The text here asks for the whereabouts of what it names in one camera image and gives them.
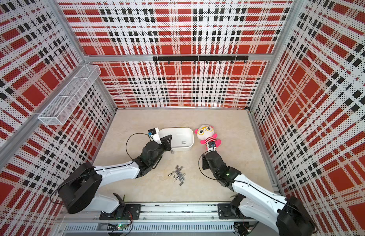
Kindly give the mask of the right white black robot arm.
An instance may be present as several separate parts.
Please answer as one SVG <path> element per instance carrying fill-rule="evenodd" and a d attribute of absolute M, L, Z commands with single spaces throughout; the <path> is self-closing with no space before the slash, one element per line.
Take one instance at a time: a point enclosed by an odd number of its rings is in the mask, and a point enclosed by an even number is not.
<path fill-rule="evenodd" d="M 236 193 L 236 217 L 250 217 L 268 226 L 280 236 L 311 236 L 318 227 L 300 199 L 277 195 L 251 181 L 239 170 L 227 166 L 217 151 L 199 158 L 199 169 L 210 170 L 212 180 Z"/>

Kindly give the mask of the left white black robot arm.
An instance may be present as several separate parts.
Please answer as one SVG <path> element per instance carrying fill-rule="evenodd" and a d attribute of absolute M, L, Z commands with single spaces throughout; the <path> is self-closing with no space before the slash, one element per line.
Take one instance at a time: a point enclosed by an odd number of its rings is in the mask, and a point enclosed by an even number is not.
<path fill-rule="evenodd" d="M 127 163 L 108 167 L 94 167 L 91 163 L 80 165 L 57 190 L 67 212 L 92 210 L 110 215 L 123 211 L 125 203 L 118 194 L 110 197 L 99 194 L 98 190 L 110 183 L 141 178 L 155 169 L 164 152 L 172 150 L 172 138 L 167 135 L 160 142 L 149 141 L 142 153 Z"/>

